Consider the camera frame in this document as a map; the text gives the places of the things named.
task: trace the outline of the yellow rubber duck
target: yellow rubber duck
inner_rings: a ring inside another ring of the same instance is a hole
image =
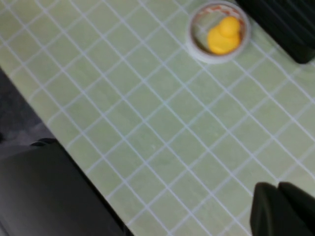
[[[212,28],[207,37],[208,46],[214,54],[227,54],[236,49],[241,43],[240,22],[233,16],[223,18]]]

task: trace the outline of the light green grid mat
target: light green grid mat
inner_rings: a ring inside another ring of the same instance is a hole
[[[0,0],[0,65],[137,236],[249,235],[258,181],[315,191],[315,67],[253,24],[186,53],[206,0]]]

